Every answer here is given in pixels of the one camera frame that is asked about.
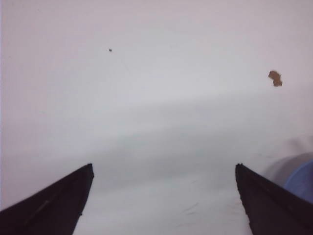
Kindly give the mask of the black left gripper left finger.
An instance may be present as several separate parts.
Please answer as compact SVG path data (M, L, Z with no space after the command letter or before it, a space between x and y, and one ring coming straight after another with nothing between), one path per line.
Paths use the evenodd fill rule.
M93 182L87 164L34 195L0 212L2 235L71 235Z

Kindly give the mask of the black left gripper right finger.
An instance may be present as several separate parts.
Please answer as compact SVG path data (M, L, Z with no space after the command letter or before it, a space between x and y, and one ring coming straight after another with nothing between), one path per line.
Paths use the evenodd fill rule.
M235 166L235 180L254 235L311 235L313 205L257 174Z

